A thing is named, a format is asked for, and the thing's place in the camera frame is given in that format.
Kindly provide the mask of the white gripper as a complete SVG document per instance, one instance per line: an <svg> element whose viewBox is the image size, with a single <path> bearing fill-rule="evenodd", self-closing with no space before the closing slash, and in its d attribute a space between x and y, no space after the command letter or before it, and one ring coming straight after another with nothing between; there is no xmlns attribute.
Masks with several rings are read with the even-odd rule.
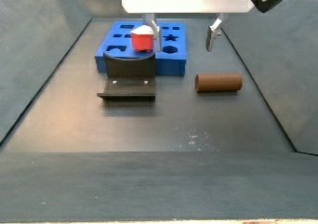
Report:
<svg viewBox="0 0 318 224"><path fill-rule="evenodd" d="M121 6L128 13L145 13L143 23L152 29L157 51L161 50L161 31L153 13L219 13L207 27L205 50L211 51L226 13L244 13L254 7L250 0L121 0Z"/></svg>

